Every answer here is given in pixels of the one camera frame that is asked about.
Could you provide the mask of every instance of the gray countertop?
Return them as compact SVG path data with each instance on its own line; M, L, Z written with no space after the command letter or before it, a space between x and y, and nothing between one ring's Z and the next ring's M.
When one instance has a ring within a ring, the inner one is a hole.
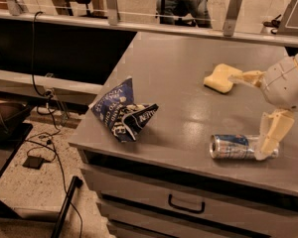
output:
M219 63L267 70L287 56L280 47L138 33L96 100L133 77L135 103L159 109L136 143L119 143L89 110L70 138L72 146L298 196L298 114L277 159L213 160L212 134L258 135L262 112L274 107L255 88L227 94L203 86Z

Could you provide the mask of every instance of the cabinet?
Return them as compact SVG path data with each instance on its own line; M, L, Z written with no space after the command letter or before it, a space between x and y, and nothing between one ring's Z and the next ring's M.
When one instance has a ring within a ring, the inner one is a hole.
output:
M298 127L275 160L212 160L212 134L255 134L271 107L253 89L224 96L202 86L215 63L254 69L258 58L266 67L284 54L277 47L137 34L99 95L131 74L135 101L156 102L159 110L136 143L119 143L90 110L70 138L112 234L298 236Z

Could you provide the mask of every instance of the floor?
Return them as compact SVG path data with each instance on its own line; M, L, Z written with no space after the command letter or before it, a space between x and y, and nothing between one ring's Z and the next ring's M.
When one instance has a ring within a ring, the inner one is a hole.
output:
M57 14L51 0L20 0L26 4L30 12L43 10L49 14ZM209 0L209 10L215 29L220 29L224 22L225 11L229 0ZM290 0L244 0L238 18L237 30L242 32L262 32L262 22L272 20L282 14ZM123 21L158 24L155 17L156 0L118 0L118 6ZM84 14L81 5L73 4L76 16ZM35 112L27 120L34 128L29 135L56 131L51 118L42 120ZM76 149L68 144L68 138L75 125L83 115L75 115L69 121L69 127L61 129L61 133L53 137L65 170L66 183L69 185L72 176L82 179L79 167L82 161ZM25 143L0 179L0 199L11 207L58 211L61 209L65 193L60 165L57 160L43 164L40 170L29 170L22 165L27 158L27 152L36 147ZM31 155L52 158L48 150L35 149ZM82 236L84 238L107 238L111 236L106 229L106 219L101 217L95 205L96 193L89 191L85 184L74 195L74 205L81 215ZM31 238L50 237L54 225L29 221L10 221L0 219L0 238ZM73 208L70 208L61 237L79 237L80 222Z

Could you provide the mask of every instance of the black panel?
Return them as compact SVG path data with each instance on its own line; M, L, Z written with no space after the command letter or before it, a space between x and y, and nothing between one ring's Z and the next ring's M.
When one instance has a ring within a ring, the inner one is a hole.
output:
M39 23L35 74L100 83L109 77L135 32ZM0 19L0 69L31 73L33 23Z

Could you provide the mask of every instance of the yellow sponge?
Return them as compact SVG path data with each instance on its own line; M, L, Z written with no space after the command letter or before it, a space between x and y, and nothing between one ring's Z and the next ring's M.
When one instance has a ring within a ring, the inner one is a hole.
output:
M240 73L242 73L241 70L221 63L216 66L211 75L205 77L204 85L221 93L227 93L233 86L233 83L228 78L231 75Z

